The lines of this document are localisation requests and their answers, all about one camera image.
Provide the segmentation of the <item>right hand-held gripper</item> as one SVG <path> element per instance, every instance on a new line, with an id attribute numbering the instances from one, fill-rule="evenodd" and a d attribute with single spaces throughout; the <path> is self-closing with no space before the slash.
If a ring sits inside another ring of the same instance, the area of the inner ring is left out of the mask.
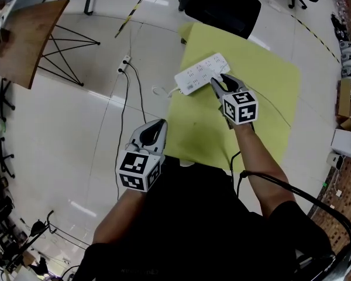
<path id="1" fill-rule="evenodd" d="M 244 82 L 229 74 L 221 74 L 221 83 L 211 78 L 211 87 L 217 97 L 221 99 L 221 113 L 229 129 L 235 125 L 252 124 L 258 117 L 258 100 L 253 91 L 248 91 Z"/>

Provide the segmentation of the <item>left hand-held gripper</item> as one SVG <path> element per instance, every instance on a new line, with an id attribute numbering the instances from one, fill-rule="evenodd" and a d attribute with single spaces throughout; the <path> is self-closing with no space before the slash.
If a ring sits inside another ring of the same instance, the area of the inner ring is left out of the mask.
<path id="1" fill-rule="evenodd" d="M 119 152 L 116 172 L 127 189 L 148 192 L 161 175 L 165 160 L 167 121 L 158 119 L 138 127 Z"/>

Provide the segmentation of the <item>white power strip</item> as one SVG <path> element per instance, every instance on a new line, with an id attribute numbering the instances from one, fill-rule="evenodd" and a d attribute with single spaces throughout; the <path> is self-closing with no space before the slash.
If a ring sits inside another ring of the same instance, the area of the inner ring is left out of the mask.
<path id="1" fill-rule="evenodd" d="M 228 62 L 220 53 L 215 53 L 178 73 L 174 79 L 181 93 L 190 95 L 209 84 L 212 77 L 221 81 L 221 74 L 228 72 L 230 72 Z"/>

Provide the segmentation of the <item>person's left forearm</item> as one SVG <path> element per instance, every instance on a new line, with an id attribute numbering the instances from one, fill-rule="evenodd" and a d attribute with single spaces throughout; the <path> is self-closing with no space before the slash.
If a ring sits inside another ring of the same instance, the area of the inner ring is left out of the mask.
<path id="1" fill-rule="evenodd" d="M 112 244 L 120 241 L 141 212 L 146 195 L 145 192 L 126 189 L 97 226 L 92 243 Z"/>

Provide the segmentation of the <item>person's right forearm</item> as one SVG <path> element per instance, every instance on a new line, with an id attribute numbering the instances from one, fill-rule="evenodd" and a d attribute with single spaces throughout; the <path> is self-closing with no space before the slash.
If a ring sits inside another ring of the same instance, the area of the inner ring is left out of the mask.
<path id="1" fill-rule="evenodd" d="M 263 173 L 288 183 L 287 176 L 273 159 L 250 124 L 235 125 L 233 127 L 242 155 L 245 170 L 253 173 Z M 273 184 L 258 176 L 249 176 L 250 185 L 260 203 L 264 217 L 286 201 L 295 201 L 292 192 Z"/>

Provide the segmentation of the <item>yellow-green covered table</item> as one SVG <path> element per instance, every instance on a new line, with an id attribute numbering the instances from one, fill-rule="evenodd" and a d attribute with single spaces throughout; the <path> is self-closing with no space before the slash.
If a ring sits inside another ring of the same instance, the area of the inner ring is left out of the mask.
<path id="1" fill-rule="evenodd" d="M 282 161 L 295 117 L 299 69 L 255 43 L 209 25 L 186 23 L 179 34 L 187 42 L 182 70 L 220 53 L 231 75 L 255 91 L 259 100 L 255 131 L 274 159 Z M 174 93 L 165 154 L 225 170 L 230 165 L 242 169 L 242 161 L 233 158 L 239 149 L 234 131 L 218 108 L 219 101 L 209 85 L 191 95 Z"/>

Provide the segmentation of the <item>small white extension socket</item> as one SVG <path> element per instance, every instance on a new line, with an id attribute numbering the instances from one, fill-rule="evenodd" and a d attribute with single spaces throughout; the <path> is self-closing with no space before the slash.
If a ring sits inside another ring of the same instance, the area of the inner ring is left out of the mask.
<path id="1" fill-rule="evenodd" d="M 118 74 L 122 74 L 126 70 L 128 64 L 130 63 L 130 60 L 131 60 L 131 57 L 128 55 L 126 55 L 123 58 L 123 60 L 121 61 L 120 65 L 117 69 Z"/>

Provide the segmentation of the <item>person's torso in black shirt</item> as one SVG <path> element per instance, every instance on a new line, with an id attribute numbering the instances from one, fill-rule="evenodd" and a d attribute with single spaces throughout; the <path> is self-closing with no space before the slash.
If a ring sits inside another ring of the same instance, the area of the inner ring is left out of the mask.
<path id="1" fill-rule="evenodd" d="M 332 254 L 297 203 L 264 218 L 237 198 L 222 169 L 170 160 L 128 232 L 92 244 L 73 281 L 292 281 L 297 256 Z"/>

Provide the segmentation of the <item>brown cardboard box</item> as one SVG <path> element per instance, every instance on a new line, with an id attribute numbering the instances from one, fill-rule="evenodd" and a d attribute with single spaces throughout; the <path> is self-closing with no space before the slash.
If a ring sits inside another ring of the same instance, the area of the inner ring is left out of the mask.
<path id="1" fill-rule="evenodd" d="M 338 81 L 335 117 L 340 128 L 351 131 L 351 81 L 343 78 Z"/>

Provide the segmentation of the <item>small white heater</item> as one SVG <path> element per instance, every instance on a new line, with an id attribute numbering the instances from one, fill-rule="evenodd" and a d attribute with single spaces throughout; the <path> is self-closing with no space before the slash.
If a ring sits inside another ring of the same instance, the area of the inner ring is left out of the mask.
<path id="1" fill-rule="evenodd" d="M 344 159 L 345 159 L 344 155 L 331 152 L 328 155 L 326 162 L 328 165 L 335 168 L 336 170 L 340 170 L 343 166 Z"/>

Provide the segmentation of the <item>black metal stand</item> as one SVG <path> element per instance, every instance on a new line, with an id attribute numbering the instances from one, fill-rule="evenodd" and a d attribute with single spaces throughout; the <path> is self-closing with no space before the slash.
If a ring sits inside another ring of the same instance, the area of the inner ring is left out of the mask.
<path id="1" fill-rule="evenodd" d="M 45 221 L 37 220 L 31 227 L 30 229 L 30 235 L 29 235 L 29 240 L 28 244 L 32 245 L 34 244 L 38 239 L 46 239 L 47 234 L 55 234 L 56 231 L 58 230 L 57 227 L 55 227 L 51 222 L 50 222 L 50 217 L 54 214 L 54 211 L 51 210 Z"/>

